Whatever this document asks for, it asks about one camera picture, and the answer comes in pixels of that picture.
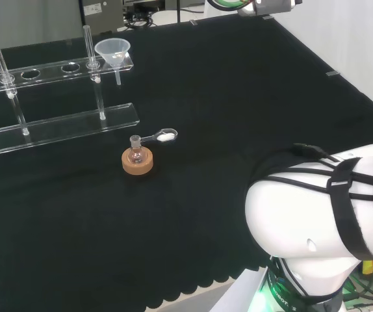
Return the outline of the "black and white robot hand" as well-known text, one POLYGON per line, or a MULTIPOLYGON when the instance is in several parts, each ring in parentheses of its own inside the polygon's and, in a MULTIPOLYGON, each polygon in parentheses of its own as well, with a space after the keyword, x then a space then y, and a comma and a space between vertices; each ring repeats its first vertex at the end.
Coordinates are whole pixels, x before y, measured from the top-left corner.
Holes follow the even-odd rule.
POLYGON ((255 0, 238 10, 240 16, 263 16, 290 12, 301 5, 302 0, 255 0))

